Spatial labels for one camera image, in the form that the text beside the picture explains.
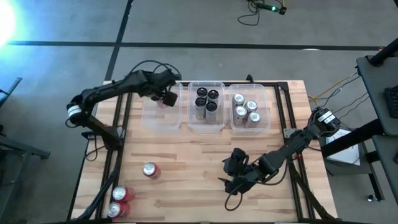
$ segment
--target plastic container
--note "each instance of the plastic container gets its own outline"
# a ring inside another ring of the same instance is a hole
[[[145,98],[142,109],[142,120],[146,126],[157,133],[178,132],[182,121],[183,86],[177,83],[170,91],[178,95],[173,107]]]
[[[208,91],[216,90],[219,94],[216,121],[208,123],[205,119],[199,120],[195,114],[195,100],[197,99],[197,90],[200,87],[205,87]],[[219,133],[226,125],[226,108],[225,103],[225,85],[219,81],[197,81],[191,82],[188,86],[188,125],[195,133]]]
[[[235,94],[242,94],[244,101],[254,100],[257,103],[256,112],[260,114],[261,120],[256,128],[245,128],[244,124],[235,126],[232,108],[232,99]],[[267,103],[266,89],[260,84],[234,84],[228,88],[228,108],[233,134],[260,134],[271,128],[271,112]]]

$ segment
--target concrete floor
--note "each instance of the concrete floor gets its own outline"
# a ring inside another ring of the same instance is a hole
[[[285,16],[262,11],[259,26],[246,27],[236,22],[238,16],[248,13],[243,0],[135,0],[123,42],[383,46],[398,37],[398,13],[392,0],[380,0],[377,6],[372,0],[286,1]],[[126,3],[12,1],[18,18],[13,40],[115,42]],[[112,51],[113,47],[0,49],[0,88],[15,77],[23,78],[1,108],[0,124],[9,137],[52,152],[49,160],[31,160],[8,220],[46,223],[66,219],[86,141],[80,136],[82,129],[64,126],[65,107],[83,89],[103,82]],[[375,53],[121,47],[112,78],[122,78],[141,60],[154,59],[178,67],[184,80],[241,80],[250,73],[257,80],[305,80],[308,94],[317,95],[351,75],[357,57]],[[337,110],[364,92],[359,79],[330,100],[328,108]],[[343,121],[358,127],[375,117],[367,101]],[[366,201],[372,193],[366,175],[330,177],[340,218],[396,223],[397,205],[379,164],[376,172],[386,196],[381,203]]]

